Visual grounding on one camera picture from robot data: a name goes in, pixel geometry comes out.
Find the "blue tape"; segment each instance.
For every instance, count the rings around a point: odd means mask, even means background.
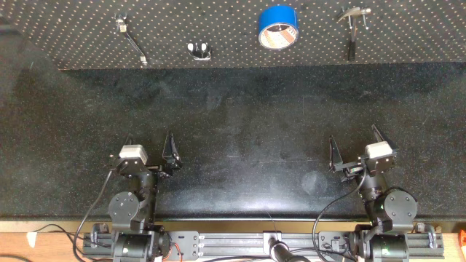
[[[259,42],[269,49],[283,49],[298,39],[298,15],[289,6],[270,7],[258,22]]]

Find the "white tape piece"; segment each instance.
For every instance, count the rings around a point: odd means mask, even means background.
[[[35,248],[36,247],[37,232],[28,232],[26,234],[26,238],[28,239],[29,247]]]

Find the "wooden surface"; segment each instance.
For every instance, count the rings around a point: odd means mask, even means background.
[[[0,223],[0,254],[19,255],[33,262],[40,261],[75,261],[71,250],[71,242],[63,233],[38,233],[36,246],[29,246],[26,238],[27,233],[14,233],[12,231],[33,231],[39,229],[50,222],[1,222]],[[77,222],[57,222],[67,231],[74,232]],[[90,230],[88,223],[84,231]],[[267,222],[191,222],[191,223],[163,223],[169,231],[173,230],[193,230],[201,232],[260,232],[263,230],[273,229],[272,223]],[[353,230],[355,223],[322,223],[319,225],[320,230]],[[276,222],[277,230],[287,233],[309,232],[312,223],[305,222]],[[443,234],[443,243],[445,245],[444,260],[425,260],[426,262],[465,262],[461,249],[459,248],[458,234]],[[9,258],[0,258],[1,262],[16,261]]]

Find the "orange object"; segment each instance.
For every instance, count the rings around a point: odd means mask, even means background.
[[[459,233],[459,246],[461,247],[463,256],[466,259],[466,231],[464,230],[461,230],[461,232]]]

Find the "circular joint cover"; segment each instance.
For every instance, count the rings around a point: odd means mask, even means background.
[[[396,190],[384,200],[386,214],[392,220],[413,220],[417,214],[416,200],[408,192]]]
[[[138,211],[138,198],[127,191],[116,194],[108,205],[108,212],[113,221],[131,221],[138,214]]]

